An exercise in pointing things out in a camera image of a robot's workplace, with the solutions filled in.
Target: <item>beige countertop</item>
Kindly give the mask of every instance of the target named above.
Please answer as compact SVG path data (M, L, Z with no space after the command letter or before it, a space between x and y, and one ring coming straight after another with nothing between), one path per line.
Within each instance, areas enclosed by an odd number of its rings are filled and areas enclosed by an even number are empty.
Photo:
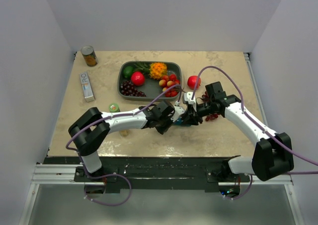
M100 111L108 111L108 105L116 102L121 111L130 111L147 104L125 100L117 92L118 73L127 61L174 62L180 66L186 80L191 75L197 75L205 66L218 66L237 83L244 95L245 106L261 120L242 52L97 51L96 55L99 63L92 68L85 64L79 52L76 55L48 156L76 156L73 151L65 149L70 139L68 128L88 108L98 107ZM86 102L83 97L79 74L85 71L96 98L93 102ZM204 85L216 81L222 83L227 95L239 95L231 82L217 70L205 70L201 80L196 96L201 97L205 91ZM172 126L164 135L154 128L130 130L124 138L118 132L112 133L107 135L98 150L100 156L252 156L253 151L247 137L223 117L204 121L199 126Z

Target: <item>gray tray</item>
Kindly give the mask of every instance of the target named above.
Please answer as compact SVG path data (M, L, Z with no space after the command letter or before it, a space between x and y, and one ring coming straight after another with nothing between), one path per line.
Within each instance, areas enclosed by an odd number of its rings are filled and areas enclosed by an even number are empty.
M159 80L155 80L150 78L148 75L145 74L145 83L141 86L136 86L136 89L138 91L142 91L145 93L146 97L133 97L133 96L125 96L122 95L120 92L120 84L124 81L127 81L128 79L125 79L123 77L123 70L127 67L127 66L135 66L134 64L136 62L141 62L141 63L146 63L146 64L151 64L154 63L153 61L129 61L123 64L123 66L120 69L119 72L119 76L118 76L118 83L117 83L117 90L119 95L121 95L123 98L127 99L127 100L134 100L134 101L148 101L151 102L152 100L154 100L160 93L162 93L162 87L159 86ZM171 63L171 62L163 62L167 65L167 69L168 69L168 75L170 74L175 74L177 76L177 78L180 80L180 84L182 85L182 75L181 75L181 69L179 67L179 65L175 64L175 63ZM162 101L162 100L167 100L167 101L175 101L178 97L179 94L181 92L178 93L177 96L175 97L160 97L157 101Z

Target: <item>grape cluster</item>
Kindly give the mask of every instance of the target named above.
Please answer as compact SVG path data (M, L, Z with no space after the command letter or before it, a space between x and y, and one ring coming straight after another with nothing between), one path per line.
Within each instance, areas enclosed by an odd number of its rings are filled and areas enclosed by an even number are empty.
M204 94L202 95L202 100L203 100L203 102L209 102L209 101L210 101L207 91L205 91ZM218 117L219 117L219 114L218 114L218 113L210 114L210 115L208 115L208 116L205 118L205 121L208 122L208 121L210 121L210 120L215 120L215 119L217 119Z
M130 81L124 81L120 84L120 92L125 96L146 97L145 93L141 91L139 92Z

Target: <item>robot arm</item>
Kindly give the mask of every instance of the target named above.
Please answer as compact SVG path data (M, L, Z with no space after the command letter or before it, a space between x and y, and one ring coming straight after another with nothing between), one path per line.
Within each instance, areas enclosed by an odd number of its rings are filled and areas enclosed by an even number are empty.
M206 90L209 100L202 104L197 104L192 99L192 92L184 94L183 102L188 105L187 111L182 115L184 123L198 125L202 123L203 116L218 113L234 123L255 146L253 158L242 156L231 158L223 171L224 177L229 173L247 173L255 174L260 180L266 181L294 168L292 154L281 148L244 113L247 113L262 128L292 149L291 139L286 133L278 134L265 126L245 107L242 111L240 99L235 95L227 96L220 82L207 85Z
M235 95L227 96L220 82L207 85L206 90L209 100L201 104L196 103L195 98L192 99L192 92L185 93L183 103L187 106L186 110L180 107L178 103L173 106L166 101L162 101L151 109L143 110L138 114L136 114L137 111L140 111L143 107L119 113L100 112L97 108L90 108L69 128L69 133L72 137L90 123L111 116L110 119L97 124L93 130L84 131L74 140L89 173L99 176L103 174L103 171L97 149L107 134L125 129L153 127L163 134L179 118L181 118L183 124L199 125L203 122L203 116L218 113L234 123L255 145L253 158L235 156L225 161L225 166L220 173L222 177L248 173L255 174L260 180L266 181L294 168L292 155L277 145L243 114L239 98ZM291 149L291 140L286 133L276 133L262 124L247 109L245 109L245 112ZM113 116L116 114L122 114L123 116L114 118Z
M108 113L100 112L96 107L93 107L88 109L70 126L69 134L73 137L92 122L109 117L109 119L98 123L95 128L85 130L74 139L74 143L90 174L94 176L103 174L97 150L108 134L126 129L153 127L160 134L163 134L185 111L181 106L173 106L170 102L166 101L162 101L151 109L143 110L137 114L141 109L143 107L132 111Z

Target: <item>white wall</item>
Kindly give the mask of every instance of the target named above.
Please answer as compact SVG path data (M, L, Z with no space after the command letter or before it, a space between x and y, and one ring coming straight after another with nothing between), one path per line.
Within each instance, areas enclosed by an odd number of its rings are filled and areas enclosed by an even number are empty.
M46 0L0 0L0 224L16 225L50 143L72 53Z
M78 50L250 52L280 0L48 0Z
M318 0L282 0L252 51L268 124L318 161ZM318 170L295 159L294 171ZM317 224L318 176L293 176L306 224Z

